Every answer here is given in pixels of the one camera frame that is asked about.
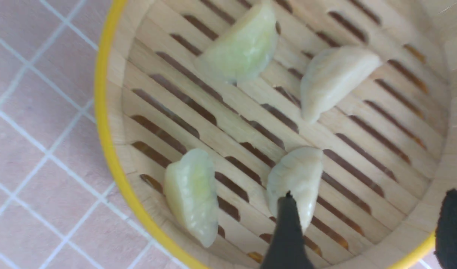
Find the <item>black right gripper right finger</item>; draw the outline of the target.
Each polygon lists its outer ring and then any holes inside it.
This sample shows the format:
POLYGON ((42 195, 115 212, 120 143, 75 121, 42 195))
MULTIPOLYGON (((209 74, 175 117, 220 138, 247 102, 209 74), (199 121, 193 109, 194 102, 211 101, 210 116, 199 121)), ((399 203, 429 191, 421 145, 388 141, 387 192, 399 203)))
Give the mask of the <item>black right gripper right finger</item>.
POLYGON ((447 191, 435 230, 435 256, 443 269, 457 269, 457 189, 447 191))

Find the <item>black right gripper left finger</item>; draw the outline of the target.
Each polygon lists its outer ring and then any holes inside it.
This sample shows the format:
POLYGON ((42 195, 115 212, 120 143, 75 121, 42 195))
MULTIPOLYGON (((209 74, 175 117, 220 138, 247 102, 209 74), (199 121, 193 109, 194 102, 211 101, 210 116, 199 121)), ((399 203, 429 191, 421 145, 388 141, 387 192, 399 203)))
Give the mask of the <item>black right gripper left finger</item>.
POLYGON ((295 199, 290 191, 277 201, 278 218, 261 269, 313 269, 305 251, 305 240, 295 199))

